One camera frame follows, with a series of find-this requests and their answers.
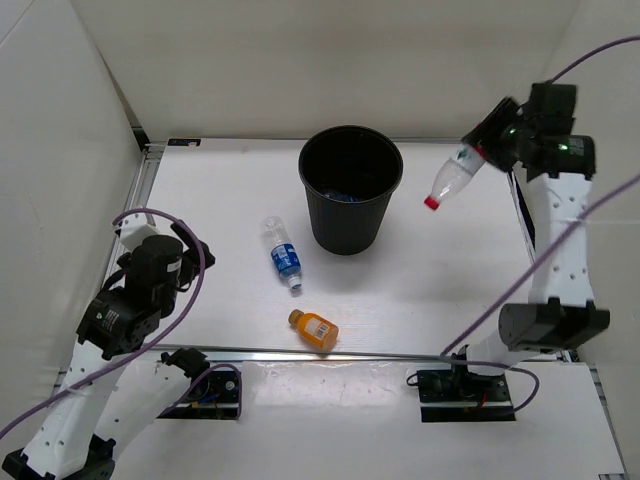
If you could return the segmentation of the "clear bottle red label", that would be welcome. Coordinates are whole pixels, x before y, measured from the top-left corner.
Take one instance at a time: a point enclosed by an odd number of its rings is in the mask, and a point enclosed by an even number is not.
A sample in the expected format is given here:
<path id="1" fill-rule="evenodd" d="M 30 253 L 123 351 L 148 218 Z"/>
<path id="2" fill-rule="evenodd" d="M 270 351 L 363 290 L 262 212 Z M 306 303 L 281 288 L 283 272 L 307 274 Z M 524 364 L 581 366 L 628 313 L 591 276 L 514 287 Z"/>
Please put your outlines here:
<path id="1" fill-rule="evenodd" d="M 437 210 L 444 201 L 460 193 L 484 164 L 484 158 L 474 148 L 461 144 L 437 173 L 425 205 Z"/>

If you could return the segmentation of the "clear bottle dark blue label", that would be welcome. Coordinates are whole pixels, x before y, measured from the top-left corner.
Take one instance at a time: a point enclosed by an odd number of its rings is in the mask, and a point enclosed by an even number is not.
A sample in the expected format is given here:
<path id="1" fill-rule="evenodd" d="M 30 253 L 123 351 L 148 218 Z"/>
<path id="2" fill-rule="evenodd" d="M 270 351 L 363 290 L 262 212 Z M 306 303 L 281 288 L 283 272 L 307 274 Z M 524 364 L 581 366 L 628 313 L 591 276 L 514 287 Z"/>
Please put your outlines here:
<path id="1" fill-rule="evenodd" d="M 261 239 L 280 279 L 291 290 L 300 290 L 302 287 L 300 260 L 280 217 L 268 217 L 261 223 Z"/>

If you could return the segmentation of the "orange juice bottle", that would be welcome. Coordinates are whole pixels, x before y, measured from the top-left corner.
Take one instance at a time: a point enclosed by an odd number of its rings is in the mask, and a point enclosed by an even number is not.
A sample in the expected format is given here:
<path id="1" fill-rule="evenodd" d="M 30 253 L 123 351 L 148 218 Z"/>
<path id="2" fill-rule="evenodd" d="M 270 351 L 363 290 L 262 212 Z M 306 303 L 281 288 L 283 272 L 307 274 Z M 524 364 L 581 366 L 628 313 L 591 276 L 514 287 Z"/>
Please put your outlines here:
<path id="1" fill-rule="evenodd" d="M 330 351 L 339 335 L 339 327 L 315 313 L 293 310 L 288 318 L 290 326 L 315 349 Z"/>

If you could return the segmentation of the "clear bottle light blue label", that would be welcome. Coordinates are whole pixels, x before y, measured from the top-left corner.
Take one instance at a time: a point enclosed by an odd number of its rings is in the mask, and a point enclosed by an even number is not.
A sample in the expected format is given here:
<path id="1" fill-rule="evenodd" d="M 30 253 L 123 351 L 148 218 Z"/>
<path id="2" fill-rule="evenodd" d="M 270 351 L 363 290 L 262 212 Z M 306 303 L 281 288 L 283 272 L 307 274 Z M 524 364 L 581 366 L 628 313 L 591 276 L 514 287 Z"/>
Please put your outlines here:
<path id="1" fill-rule="evenodd" d="M 322 188 L 320 194 L 336 202 L 362 203 L 368 201 L 368 197 L 360 192 L 345 191 L 336 188 Z"/>

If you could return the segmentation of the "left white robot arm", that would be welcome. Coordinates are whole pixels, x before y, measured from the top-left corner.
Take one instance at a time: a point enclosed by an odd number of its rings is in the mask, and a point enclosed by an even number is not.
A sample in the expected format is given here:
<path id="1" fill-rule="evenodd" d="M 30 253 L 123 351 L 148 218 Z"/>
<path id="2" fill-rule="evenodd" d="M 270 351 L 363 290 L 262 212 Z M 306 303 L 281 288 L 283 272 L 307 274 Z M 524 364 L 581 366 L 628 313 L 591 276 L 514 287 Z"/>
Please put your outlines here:
<path id="1" fill-rule="evenodd" d="M 77 329 L 72 360 L 59 393 L 32 440 L 9 453 L 3 470 L 14 479 L 108 479 L 117 455 L 181 395 L 198 400 L 210 377 L 195 349 L 161 357 L 160 370 L 126 409 L 107 416 L 104 409 L 128 358 L 170 316 L 176 297 L 215 258 L 186 225 L 175 220 L 163 235 L 138 214 L 118 224 L 126 253 L 119 270 L 90 302 Z"/>

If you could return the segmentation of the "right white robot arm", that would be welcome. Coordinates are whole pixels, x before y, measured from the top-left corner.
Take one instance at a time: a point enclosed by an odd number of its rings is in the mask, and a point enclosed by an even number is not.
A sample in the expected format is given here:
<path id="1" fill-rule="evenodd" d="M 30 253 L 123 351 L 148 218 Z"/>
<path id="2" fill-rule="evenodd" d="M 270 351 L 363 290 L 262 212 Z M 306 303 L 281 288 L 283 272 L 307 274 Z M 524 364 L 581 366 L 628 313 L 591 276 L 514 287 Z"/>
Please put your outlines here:
<path id="1" fill-rule="evenodd" d="M 583 219 L 596 173 L 595 145 L 572 132 L 577 88 L 535 83 L 528 100 L 506 97 L 465 135 L 453 159 L 473 176 L 482 163 L 503 171 L 521 166 L 521 186 L 534 229 L 532 284 L 524 303 L 502 301 L 498 326 L 459 353 L 466 365 L 449 375 L 460 399 L 534 357 L 574 350 L 609 327 L 610 313 L 595 304 Z"/>

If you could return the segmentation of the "black plastic bin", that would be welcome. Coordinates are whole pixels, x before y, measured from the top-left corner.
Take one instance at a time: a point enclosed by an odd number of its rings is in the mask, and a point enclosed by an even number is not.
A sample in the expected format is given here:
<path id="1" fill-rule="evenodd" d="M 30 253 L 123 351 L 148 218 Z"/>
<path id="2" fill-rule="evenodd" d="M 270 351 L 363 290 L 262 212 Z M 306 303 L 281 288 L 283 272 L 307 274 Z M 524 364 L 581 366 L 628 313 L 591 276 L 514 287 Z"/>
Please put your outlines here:
<path id="1" fill-rule="evenodd" d="M 321 131 L 303 146 L 298 171 L 316 242 L 337 255 L 354 255 L 376 239 L 404 163 L 396 145 L 371 128 L 344 125 Z M 362 203 L 336 202 L 322 188 L 360 192 Z"/>

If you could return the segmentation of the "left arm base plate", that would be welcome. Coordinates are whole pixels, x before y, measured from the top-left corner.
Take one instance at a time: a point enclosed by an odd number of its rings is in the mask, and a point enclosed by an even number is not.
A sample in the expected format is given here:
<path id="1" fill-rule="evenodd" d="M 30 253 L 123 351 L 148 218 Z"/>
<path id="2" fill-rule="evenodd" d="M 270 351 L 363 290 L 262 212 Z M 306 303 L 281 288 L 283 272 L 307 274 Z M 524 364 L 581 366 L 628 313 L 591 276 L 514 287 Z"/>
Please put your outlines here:
<path id="1" fill-rule="evenodd" d="M 159 419 L 239 420 L 242 413 L 242 373 L 233 364 L 213 365 L 207 375 Z"/>

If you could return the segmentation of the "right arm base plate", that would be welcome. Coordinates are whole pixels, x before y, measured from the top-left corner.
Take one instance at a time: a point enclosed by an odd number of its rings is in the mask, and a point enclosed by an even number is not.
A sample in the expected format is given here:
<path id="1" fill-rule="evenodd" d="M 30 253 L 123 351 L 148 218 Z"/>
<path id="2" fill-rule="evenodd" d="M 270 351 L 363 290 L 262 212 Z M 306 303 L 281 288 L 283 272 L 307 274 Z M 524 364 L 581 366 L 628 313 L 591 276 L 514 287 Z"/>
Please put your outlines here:
<path id="1" fill-rule="evenodd" d="M 418 390 L 422 423 L 516 420 L 506 377 L 469 373 L 466 367 L 418 370 L 406 379 Z"/>

